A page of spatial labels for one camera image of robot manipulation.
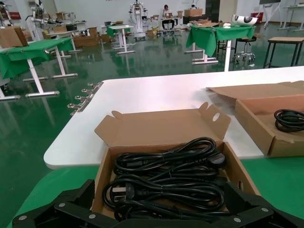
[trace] cable coil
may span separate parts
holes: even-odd
[[[304,113],[290,109],[275,112],[275,126],[282,132],[299,132],[304,130]]]
[[[103,200],[118,221],[144,218],[212,222],[229,215],[220,211],[227,179],[218,174],[225,164],[215,141],[207,137],[163,153],[122,153],[114,161],[117,178],[104,188]]]

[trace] green floor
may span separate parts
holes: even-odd
[[[304,32],[277,31],[277,25],[270,25],[267,30],[257,28],[262,38],[252,43],[252,51],[256,55],[254,67],[230,65],[230,70],[260,69],[263,66],[267,39],[275,36],[300,37]],[[43,161],[46,149],[69,121],[72,110],[69,103],[77,103],[76,95],[83,95],[81,89],[88,88],[87,83],[143,76],[179,75],[206,72],[221,72],[224,69],[224,54],[220,52],[219,64],[192,66],[193,57],[201,54],[188,54],[185,43],[187,32],[181,36],[160,37],[138,42],[131,49],[135,54],[118,56],[109,45],[84,48],[78,53],[78,61],[73,55],[66,60],[68,71],[78,73],[77,78],[47,80],[42,82],[45,91],[60,91],[57,97],[24,98],[26,93],[36,91],[34,83],[24,83],[23,78],[30,77],[25,73],[16,77],[9,84],[6,95],[23,95],[20,100],[0,102],[0,227],[6,227],[22,205],[36,183],[51,170]],[[294,45],[278,45],[274,57],[274,65],[288,66],[294,51]],[[299,65],[304,65],[301,58]],[[59,74],[56,61],[38,67],[39,76]]]

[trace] green tablecloth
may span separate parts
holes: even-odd
[[[231,40],[237,38],[252,38],[255,26],[223,28],[199,28],[196,25],[191,26],[190,34],[186,47],[195,43],[198,47],[205,50],[207,56],[212,56],[217,48],[218,40]]]
[[[30,43],[26,47],[13,47],[0,52],[0,69],[2,78],[12,78],[29,70],[27,59],[32,59],[34,65],[50,60],[50,54],[45,52],[58,46],[60,51],[73,50],[71,38],[45,39]]]
[[[113,25],[108,25],[108,26],[106,27],[106,33],[107,33],[110,37],[114,38],[114,33],[116,33],[116,30],[115,30],[115,29],[111,29],[111,28],[110,28],[111,26],[113,26]],[[130,29],[130,28],[126,28],[124,31],[125,31],[125,32],[131,32],[131,29]]]

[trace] seated person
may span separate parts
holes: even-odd
[[[165,5],[163,11],[162,11],[162,18],[165,18],[165,16],[169,13],[172,13],[169,9],[168,5]],[[162,21],[162,28],[165,30],[165,24],[172,23],[172,29],[174,29],[174,20],[163,20]]]

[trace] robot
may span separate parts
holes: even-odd
[[[0,1],[0,29],[3,29],[7,26],[13,26],[13,22],[10,17],[7,6]]]
[[[132,18],[132,13],[134,10],[134,18],[135,21],[133,21]],[[146,37],[146,32],[143,31],[143,23],[144,21],[147,21],[147,15],[148,15],[148,10],[144,7],[142,2],[139,2],[136,0],[136,2],[131,3],[130,7],[130,18],[133,24],[136,25],[136,33],[134,34],[135,40],[137,41],[137,38],[139,39],[145,39]]]
[[[44,15],[44,8],[40,0],[35,0],[36,7],[32,7],[32,15],[28,16],[25,21],[27,22],[30,34],[34,41],[43,40],[42,29],[48,30],[46,25],[60,23],[58,20],[47,19]]]

